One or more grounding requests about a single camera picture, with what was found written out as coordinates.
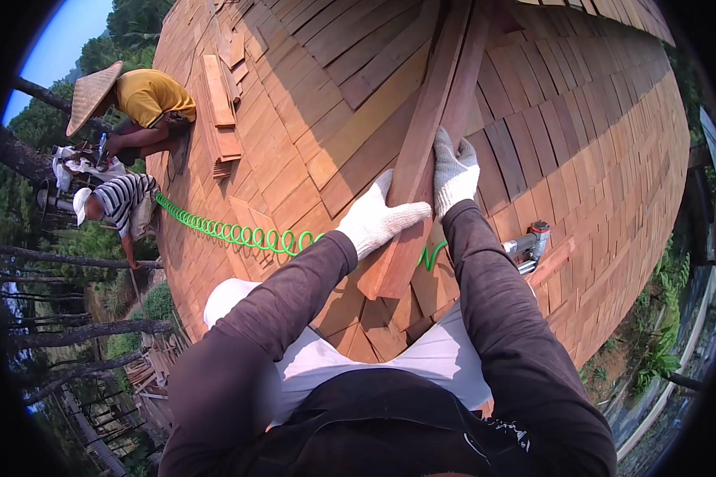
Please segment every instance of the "straw hat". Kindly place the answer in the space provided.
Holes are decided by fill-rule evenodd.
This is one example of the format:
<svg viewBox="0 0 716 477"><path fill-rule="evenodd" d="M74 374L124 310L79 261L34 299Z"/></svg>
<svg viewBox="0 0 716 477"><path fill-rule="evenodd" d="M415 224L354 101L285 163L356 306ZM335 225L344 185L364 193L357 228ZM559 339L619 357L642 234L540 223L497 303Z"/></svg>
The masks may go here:
<svg viewBox="0 0 716 477"><path fill-rule="evenodd" d="M74 136L82 125L90 119L93 111L103 101L106 93L122 72L122 62L117 61L105 70L83 76L74 84L72 99L72 118L66 127L66 135Z"/></svg>

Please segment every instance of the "green coiled air hose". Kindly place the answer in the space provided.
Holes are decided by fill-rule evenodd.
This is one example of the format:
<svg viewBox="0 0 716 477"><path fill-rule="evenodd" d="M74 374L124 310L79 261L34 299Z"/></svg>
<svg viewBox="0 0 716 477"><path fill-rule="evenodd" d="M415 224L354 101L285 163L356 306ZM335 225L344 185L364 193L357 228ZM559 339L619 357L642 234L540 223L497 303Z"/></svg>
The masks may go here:
<svg viewBox="0 0 716 477"><path fill-rule="evenodd" d="M156 193L156 203L161 205L167 213L172 215L178 222L195 231L202 232L228 243L248 246L249 248L259 250L270 250L273 253L285 253L289 256L296 256L324 235L318 234L313 237L311 232L305 231L300 234L300 237L295 243L295 233L292 231L284 231L283 234L279 234L276 229L271 229L265 232L260 227L241 227L239 224L225 224L224 222L212 221L199 215L193 215L173 204L162 192ZM278 248L279 241L281 242L281 248ZM419 262L417 262L416 265L419 266L419 264L424 261L424 268L427 269L428 272L431 271L435 260L438 258L438 253L440 253L440 250L446 246L446 244L448 244L448 242L440 242L432 250L432 254L429 253L428 248L425 246L424 251L422 251L419 256Z"/></svg>

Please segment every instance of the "white work glove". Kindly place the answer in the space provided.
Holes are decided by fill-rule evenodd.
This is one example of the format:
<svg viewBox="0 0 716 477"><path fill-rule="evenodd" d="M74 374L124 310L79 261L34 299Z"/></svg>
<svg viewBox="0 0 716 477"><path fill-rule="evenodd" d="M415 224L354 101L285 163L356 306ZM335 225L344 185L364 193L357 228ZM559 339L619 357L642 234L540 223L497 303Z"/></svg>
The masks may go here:
<svg viewBox="0 0 716 477"><path fill-rule="evenodd" d="M353 242L358 260L432 213L427 202L387 207L385 200L391 182L392 169L388 169L376 179L366 194L355 201L336 228Z"/></svg>
<svg viewBox="0 0 716 477"><path fill-rule="evenodd" d="M432 149L435 151L435 213L443 220L456 203L475 198L480 166L475 148L464 138L459 143L457 159L448 132L442 126L435 134Z"/></svg>

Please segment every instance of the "white pants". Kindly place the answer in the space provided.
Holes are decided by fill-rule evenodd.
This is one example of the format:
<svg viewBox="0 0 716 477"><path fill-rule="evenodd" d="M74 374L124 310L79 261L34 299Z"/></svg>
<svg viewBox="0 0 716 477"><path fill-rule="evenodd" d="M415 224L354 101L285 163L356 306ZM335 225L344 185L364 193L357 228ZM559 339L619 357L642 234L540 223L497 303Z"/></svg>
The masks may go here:
<svg viewBox="0 0 716 477"><path fill-rule="evenodd" d="M239 279L220 283L207 300L204 322L212 328L258 285ZM412 372L452 392L470 411L491 397L491 388L483 379L480 357L464 329L459 302L400 356L387 363L367 364L348 359L315 331L306 328L287 348L276 368L282 394L273 425L286 422L315 387L355 369L395 368Z"/></svg>

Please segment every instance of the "foot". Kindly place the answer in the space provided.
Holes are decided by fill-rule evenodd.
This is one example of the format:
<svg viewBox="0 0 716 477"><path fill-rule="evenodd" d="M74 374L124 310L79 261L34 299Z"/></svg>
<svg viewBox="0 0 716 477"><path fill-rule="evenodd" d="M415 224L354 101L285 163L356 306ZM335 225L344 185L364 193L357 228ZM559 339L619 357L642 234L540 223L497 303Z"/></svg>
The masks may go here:
<svg viewBox="0 0 716 477"><path fill-rule="evenodd" d="M183 175L185 170L185 163L189 155L189 134L183 134L178 139L174 148L169 150L169 160L172 162L172 166L175 167L175 174L178 176Z"/></svg>

